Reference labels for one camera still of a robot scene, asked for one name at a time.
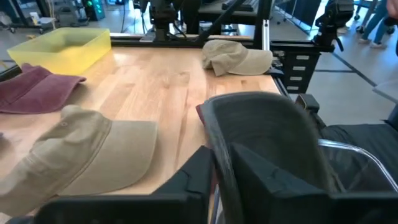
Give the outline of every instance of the wooden table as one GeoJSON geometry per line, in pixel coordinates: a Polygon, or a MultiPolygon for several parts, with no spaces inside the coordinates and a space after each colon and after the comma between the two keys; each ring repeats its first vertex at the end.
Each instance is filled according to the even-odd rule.
{"type": "MultiPolygon", "coordinates": [[[[195,106],[211,96],[239,91],[279,93],[268,75],[215,77],[201,67],[200,49],[113,48],[84,74],[67,104],[102,112],[109,119],[159,124],[152,164],[137,183],[109,194],[150,194],[203,144],[205,130],[195,106]]],[[[60,113],[0,114],[0,177],[60,120],[60,113]]],[[[6,217],[0,215],[0,223],[6,217]]]]}

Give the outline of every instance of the maroon baseball cap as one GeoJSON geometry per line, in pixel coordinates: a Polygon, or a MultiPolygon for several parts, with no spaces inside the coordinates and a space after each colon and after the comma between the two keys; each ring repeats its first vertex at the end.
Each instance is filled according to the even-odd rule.
{"type": "Polygon", "coordinates": [[[22,74],[0,82],[0,112],[49,113],[62,108],[84,77],[54,75],[41,66],[23,64],[22,74]]]}

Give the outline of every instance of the translucent yellow tray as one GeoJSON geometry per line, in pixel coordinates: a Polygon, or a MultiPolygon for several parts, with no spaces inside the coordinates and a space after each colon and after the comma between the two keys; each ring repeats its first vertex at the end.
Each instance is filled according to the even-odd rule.
{"type": "Polygon", "coordinates": [[[80,75],[111,49],[109,29],[59,28],[8,49],[10,57],[53,73],[80,75]]]}

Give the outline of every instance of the gray floor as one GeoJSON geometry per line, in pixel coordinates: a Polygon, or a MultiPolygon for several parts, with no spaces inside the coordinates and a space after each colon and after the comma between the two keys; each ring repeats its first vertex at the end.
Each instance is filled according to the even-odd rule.
{"type": "MultiPolygon", "coordinates": [[[[121,31],[123,10],[121,6],[106,8],[106,18],[100,22],[91,22],[90,27],[107,27],[111,32],[121,31]]],[[[276,24],[281,18],[278,14],[271,21],[272,39],[305,40],[312,37],[304,33],[291,22],[276,24]]],[[[389,44],[386,50],[373,50],[357,44],[355,27],[359,22],[349,22],[350,32],[341,36],[344,52],[335,50],[335,55],[322,54],[313,74],[307,93],[311,93],[321,104],[320,116],[327,124],[381,123],[386,119],[394,104],[372,91],[372,84],[398,78],[398,63],[395,44],[398,32],[386,37],[389,44]]],[[[150,28],[149,16],[145,15],[145,24],[150,28]]],[[[143,33],[141,15],[138,10],[127,10],[124,31],[143,33]]],[[[253,26],[239,25],[242,35],[253,35],[253,26]]],[[[19,29],[16,34],[0,31],[0,60],[12,63],[6,50],[27,40],[27,34],[36,34],[35,30],[19,29]]]]}

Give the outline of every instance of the khaki cap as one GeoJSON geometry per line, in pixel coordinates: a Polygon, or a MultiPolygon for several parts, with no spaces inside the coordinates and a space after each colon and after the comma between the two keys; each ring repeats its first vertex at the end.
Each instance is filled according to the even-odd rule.
{"type": "Polygon", "coordinates": [[[61,118],[0,181],[0,212],[25,215],[54,195],[121,189],[147,172],[155,122],[111,121],[75,105],[64,107],[61,118]]]}
{"type": "Polygon", "coordinates": [[[211,40],[203,46],[203,68],[213,68],[216,76],[262,75],[270,69],[272,59],[269,50],[249,50],[229,40],[211,40]]]}

